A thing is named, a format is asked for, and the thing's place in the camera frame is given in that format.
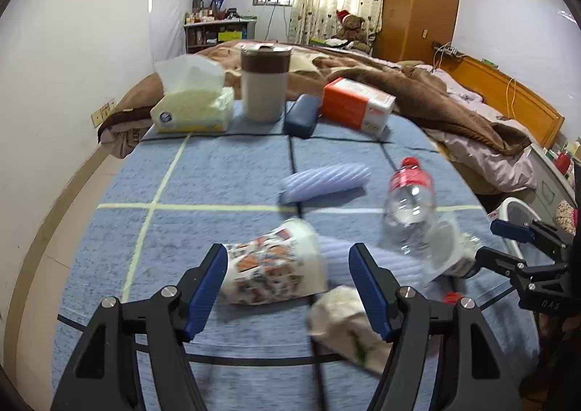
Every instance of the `wall socket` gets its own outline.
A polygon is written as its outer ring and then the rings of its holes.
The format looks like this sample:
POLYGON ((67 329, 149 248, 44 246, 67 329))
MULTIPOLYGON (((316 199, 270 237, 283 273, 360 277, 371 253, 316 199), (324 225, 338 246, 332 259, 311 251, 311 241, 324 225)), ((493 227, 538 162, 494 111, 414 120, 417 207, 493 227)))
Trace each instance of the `wall socket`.
POLYGON ((111 99, 111 101, 106 102, 103 106, 101 106, 97 111, 91 114, 91 121, 93 121, 93 127, 99 127, 104 120, 113 112, 113 108, 115 107, 115 100, 111 99))

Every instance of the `red hat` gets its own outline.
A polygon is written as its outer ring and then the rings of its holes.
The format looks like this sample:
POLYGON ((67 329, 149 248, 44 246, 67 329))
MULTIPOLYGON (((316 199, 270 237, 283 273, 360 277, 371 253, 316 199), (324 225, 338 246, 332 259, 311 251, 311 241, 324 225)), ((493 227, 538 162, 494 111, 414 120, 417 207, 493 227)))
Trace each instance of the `red hat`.
POLYGON ((345 20, 345 18, 351 15, 349 14, 349 11, 346 11, 345 9, 343 11, 337 11, 337 18, 339 20, 339 22, 341 22, 341 24, 343 23, 343 21, 345 20))

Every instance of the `wooden headboard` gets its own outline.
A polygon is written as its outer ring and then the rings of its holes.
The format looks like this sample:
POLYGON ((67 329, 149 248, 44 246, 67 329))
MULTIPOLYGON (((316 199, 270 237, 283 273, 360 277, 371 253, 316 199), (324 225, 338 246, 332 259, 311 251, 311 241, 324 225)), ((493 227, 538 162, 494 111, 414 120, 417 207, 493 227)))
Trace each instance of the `wooden headboard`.
MULTIPOLYGON (((481 94, 486 104, 527 127, 542 147, 553 145, 565 118, 538 94, 517 82, 512 105, 514 115, 509 114, 506 99, 509 76, 469 56, 461 59, 444 56, 442 69, 465 88, 481 94)), ((512 103, 514 84, 514 80, 510 82, 509 104, 512 103)))

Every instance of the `floor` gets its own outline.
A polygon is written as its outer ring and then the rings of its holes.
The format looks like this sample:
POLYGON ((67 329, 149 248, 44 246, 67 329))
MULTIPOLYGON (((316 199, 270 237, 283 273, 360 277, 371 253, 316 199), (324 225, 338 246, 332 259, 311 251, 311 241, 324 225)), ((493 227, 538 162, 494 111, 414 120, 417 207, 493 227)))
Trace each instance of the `floor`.
POLYGON ((28 293, 20 324, 16 386, 35 411, 52 400, 52 347, 60 297, 85 227, 123 164, 108 156, 74 199, 50 240, 28 293))

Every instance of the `drawer handle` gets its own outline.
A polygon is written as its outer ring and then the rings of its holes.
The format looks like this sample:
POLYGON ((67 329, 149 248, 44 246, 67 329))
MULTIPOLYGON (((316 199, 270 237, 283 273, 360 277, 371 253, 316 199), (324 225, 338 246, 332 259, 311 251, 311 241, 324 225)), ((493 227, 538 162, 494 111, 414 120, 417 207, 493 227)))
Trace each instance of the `drawer handle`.
POLYGON ((555 199, 555 193, 553 193, 551 188, 548 187, 548 185, 545 183, 544 180, 543 180, 542 185, 543 185, 543 187, 541 188, 541 191, 543 193, 544 199, 547 200, 547 202, 549 204, 553 203, 553 200, 555 199))

